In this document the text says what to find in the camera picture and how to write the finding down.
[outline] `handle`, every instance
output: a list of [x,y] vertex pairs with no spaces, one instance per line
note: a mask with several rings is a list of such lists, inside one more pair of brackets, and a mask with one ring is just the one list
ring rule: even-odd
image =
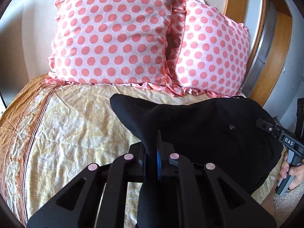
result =
[[[302,158],[300,156],[296,155],[293,151],[288,150],[287,162],[289,163],[290,167],[299,165],[301,161]],[[294,177],[295,176],[291,176],[289,175],[289,172],[287,172],[287,177],[279,181],[278,186],[275,189],[276,193],[280,196],[284,196]]]

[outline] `bedspread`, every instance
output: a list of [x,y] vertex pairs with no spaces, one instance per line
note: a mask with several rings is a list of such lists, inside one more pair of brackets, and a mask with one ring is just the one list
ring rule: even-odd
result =
[[[24,225],[88,164],[109,164],[139,142],[112,111],[114,93],[171,105],[208,99],[124,86],[41,84],[44,78],[31,80],[0,119],[0,192]],[[253,194],[257,202],[268,195],[279,168],[280,162]],[[128,184],[125,227],[136,223],[140,186]]]

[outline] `black handle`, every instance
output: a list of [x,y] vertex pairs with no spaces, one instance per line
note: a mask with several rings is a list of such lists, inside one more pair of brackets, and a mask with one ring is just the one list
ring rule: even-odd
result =
[[[294,154],[291,162],[290,162],[290,167],[292,166],[297,166],[299,163],[301,163],[302,158],[296,154]],[[282,193],[282,191],[284,191],[285,186],[287,184],[290,184],[290,180],[292,180],[290,177],[292,177],[292,179],[294,178],[294,176],[289,175],[289,172],[287,172],[287,177],[285,179],[282,180],[281,184],[279,186],[276,187],[275,191],[278,195],[280,195]]]

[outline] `pink polka dot pillowcase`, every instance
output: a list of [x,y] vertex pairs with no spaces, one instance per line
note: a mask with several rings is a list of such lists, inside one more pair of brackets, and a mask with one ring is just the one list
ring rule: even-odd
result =
[[173,4],[178,0],[57,0],[58,29],[46,82],[165,90]]
[[173,19],[180,47],[168,61],[172,81],[191,94],[236,95],[246,73],[248,29],[198,0],[186,0],[186,11],[185,19]]

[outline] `white wall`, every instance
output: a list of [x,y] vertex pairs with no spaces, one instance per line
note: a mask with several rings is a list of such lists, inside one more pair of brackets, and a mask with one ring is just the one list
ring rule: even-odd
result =
[[49,72],[55,0],[12,0],[0,19],[0,90],[6,104],[31,78]]
[[[291,41],[285,61],[286,71],[280,74],[270,97],[263,107],[271,116],[278,116],[279,120],[282,119],[298,92],[304,71],[304,19],[292,0],[286,0],[286,2],[292,14]],[[289,112],[287,116],[292,116],[295,121],[295,115],[296,111],[294,110],[294,112]],[[289,126],[289,122],[282,123],[282,125]]]

